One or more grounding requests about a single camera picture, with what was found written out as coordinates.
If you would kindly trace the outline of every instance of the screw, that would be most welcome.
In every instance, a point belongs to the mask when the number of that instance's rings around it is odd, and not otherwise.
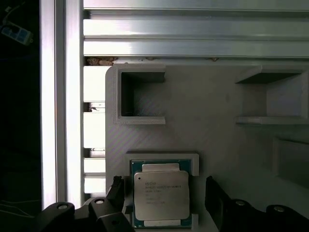
[[[238,204],[239,206],[244,206],[245,202],[243,202],[243,201],[236,201],[236,204]]]
[[[284,209],[282,207],[280,207],[280,206],[275,206],[274,210],[276,210],[277,212],[280,212],[280,213],[284,212]]]
[[[62,204],[58,206],[58,209],[66,209],[68,206],[66,204]]]
[[[104,203],[104,200],[99,199],[99,200],[96,200],[95,203],[96,203],[96,204],[103,204],[103,203]]]

